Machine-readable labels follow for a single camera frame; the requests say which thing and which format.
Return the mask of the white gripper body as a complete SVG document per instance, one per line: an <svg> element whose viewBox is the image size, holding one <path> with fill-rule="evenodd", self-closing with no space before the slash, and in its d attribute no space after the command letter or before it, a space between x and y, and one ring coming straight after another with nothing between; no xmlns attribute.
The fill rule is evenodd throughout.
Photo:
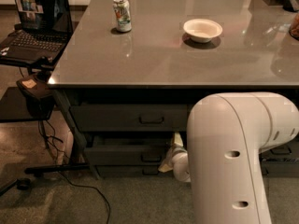
<svg viewBox="0 0 299 224"><path fill-rule="evenodd" d="M182 154L185 152L183 147L170 148L166 155L166 164L170 169L174 168L174 165L178 162Z"/></svg>

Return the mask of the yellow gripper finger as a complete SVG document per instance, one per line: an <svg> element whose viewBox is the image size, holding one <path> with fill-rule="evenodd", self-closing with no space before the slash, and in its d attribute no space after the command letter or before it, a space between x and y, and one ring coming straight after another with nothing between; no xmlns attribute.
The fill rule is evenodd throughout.
<svg viewBox="0 0 299 224"><path fill-rule="evenodd" d="M163 162L158 170L161 172L161 173L166 173L166 172L170 172L173 170L173 164L171 162Z"/></svg>
<svg viewBox="0 0 299 224"><path fill-rule="evenodd" d="M183 147L183 141L182 141L180 133L174 133L173 146L174 147Z"/></svg>

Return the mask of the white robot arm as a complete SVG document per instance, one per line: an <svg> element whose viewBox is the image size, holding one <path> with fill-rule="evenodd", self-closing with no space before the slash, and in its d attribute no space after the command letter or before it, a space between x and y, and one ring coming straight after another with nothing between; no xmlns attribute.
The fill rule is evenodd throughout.
<svg viewBox="0 0 299 224"><path fill-rule="evenodd" d="M298 130L298 109L280 94L212 94L192 108L187 141L173 134L159 170L191 184L196 224L272 224L259 154Z"/></svg>

